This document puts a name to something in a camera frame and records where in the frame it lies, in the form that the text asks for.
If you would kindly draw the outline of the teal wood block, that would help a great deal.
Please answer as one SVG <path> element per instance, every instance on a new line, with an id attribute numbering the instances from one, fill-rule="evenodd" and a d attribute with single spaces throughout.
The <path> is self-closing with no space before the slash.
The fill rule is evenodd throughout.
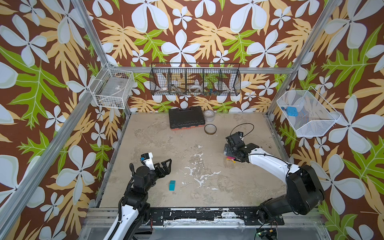
<path id="1" fill-rule="evenodd" d="M 176 181 L 170 181 L 169 183 L 169 191 L 174 191 L 176 188 Z"/>

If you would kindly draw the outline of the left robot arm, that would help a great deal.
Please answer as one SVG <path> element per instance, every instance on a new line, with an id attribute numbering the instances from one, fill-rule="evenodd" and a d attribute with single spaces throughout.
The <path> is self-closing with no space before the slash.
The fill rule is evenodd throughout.
<path id="1" fill-rule="evenodd" d="M 149 190 L 158 179 L 171 173 L 172 159 L 154 164 L 151 170 L 146 163 L 135 169 L 130 164 L 132 177 L 118 203 L 118 215 L 105 235 L 105 240 L 131 240 L 138 228 L 150 219 Z"/>

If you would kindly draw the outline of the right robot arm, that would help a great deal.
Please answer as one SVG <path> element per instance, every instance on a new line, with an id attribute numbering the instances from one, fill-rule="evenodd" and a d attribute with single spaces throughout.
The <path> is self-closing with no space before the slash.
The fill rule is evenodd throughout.
<path id="1" fill-rule="evenodd" d="M 236 162 L 250 163 L 277 177 L 287 192 L 264 201 L 258 206 L 257 220 L 271 223 L 275 217 L 286 213 L 308 214 L 325 199 L 325 192 L 316 171 L 308 165 L 298 166 L 269 154 L 258 145 L 245 144 L 242 132 L 226 137 L 224 154 Z"/>

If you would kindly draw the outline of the brown tape roll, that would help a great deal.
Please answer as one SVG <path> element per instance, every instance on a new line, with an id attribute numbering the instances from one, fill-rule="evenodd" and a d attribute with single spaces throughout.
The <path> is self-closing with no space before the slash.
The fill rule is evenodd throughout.
<path id="1" fill-rule="evenodd" d="M 217 132 L 217 127 L 213 124 L 207 124 L 204 127 L 204 131 L 207 135 L 214 135 Z"/>

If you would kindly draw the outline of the black tool case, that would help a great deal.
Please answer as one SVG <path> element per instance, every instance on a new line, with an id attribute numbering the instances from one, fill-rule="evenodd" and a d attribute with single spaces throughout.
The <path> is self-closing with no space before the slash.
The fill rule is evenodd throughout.
<path id="1" fill-rule="evenodd" d="M 199 106 L 170 109 L 168 113 L 171 130 L 200 127 L 206 124 L 202 108 Z"/>

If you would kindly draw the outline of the blue object in basket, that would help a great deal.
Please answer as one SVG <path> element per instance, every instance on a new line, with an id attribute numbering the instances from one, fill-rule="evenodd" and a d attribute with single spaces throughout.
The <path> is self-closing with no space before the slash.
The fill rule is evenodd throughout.
<path id="1" fill-rule="evenodd" d="M 290 117 L 297 117 L 299 115 L 299 112 L 298 112 L 297 108 L 295 108 L 295 107 L 286 107 L 285 112 Z"/>

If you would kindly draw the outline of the white tape roll in basket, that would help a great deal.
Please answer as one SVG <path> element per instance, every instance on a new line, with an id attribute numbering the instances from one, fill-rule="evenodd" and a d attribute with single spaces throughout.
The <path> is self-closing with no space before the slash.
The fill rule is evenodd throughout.
<path id="1" fill-rule="evenodd" d="M 203 91 L 202 86 L 200 85 L 190 85 L 189 86 L 189 92 L 193 95 L 199 95 Z"/>

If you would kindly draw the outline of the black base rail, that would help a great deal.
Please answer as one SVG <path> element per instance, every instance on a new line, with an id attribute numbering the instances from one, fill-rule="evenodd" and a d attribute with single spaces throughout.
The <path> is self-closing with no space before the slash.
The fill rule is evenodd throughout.
<path id="1" fill-rule="evenodd" d="M 144 225 L 162 226 L 165 221 L 181 219 L 213 222 L 221 219 L 240 220 L 246 226 L 260 226 L 258 207 L 229 208 L 148 208 L 139 212 L 138 218 Z"/>

